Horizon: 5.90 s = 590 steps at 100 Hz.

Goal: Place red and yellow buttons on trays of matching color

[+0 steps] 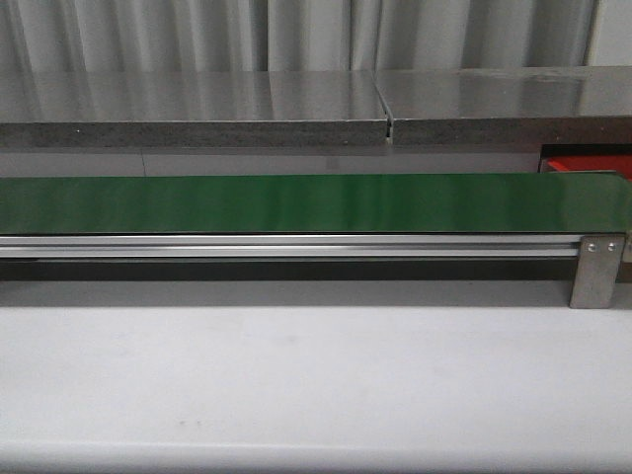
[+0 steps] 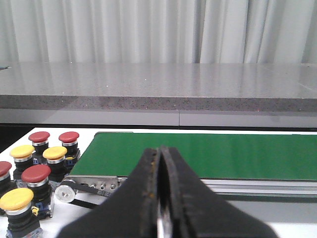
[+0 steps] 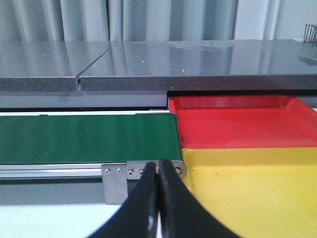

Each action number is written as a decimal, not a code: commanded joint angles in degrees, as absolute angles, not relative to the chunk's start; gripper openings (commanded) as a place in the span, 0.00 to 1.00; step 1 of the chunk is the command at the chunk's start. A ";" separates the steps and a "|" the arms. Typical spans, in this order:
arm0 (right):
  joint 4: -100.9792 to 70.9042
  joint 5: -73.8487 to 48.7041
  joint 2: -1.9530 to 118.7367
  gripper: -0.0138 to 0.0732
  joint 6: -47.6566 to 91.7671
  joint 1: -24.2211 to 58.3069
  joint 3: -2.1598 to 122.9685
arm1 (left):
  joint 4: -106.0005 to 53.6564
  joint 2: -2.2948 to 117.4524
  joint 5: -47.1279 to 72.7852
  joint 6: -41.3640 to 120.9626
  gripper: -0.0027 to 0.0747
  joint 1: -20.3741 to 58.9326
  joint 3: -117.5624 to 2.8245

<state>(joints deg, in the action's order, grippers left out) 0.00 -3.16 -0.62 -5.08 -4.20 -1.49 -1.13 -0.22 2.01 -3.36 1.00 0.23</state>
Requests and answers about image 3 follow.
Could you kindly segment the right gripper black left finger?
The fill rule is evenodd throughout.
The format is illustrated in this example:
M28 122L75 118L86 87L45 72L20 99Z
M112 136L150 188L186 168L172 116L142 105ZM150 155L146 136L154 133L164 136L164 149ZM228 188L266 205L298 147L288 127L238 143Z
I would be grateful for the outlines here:
M158 227L156 164L143 175L117 212L91 238L155 238Z

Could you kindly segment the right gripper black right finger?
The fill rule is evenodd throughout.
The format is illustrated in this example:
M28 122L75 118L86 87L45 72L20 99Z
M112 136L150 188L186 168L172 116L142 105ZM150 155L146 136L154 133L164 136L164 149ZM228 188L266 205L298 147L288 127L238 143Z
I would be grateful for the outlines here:
M171 161L158 163L159 199L164 238L237 238L187 189Z

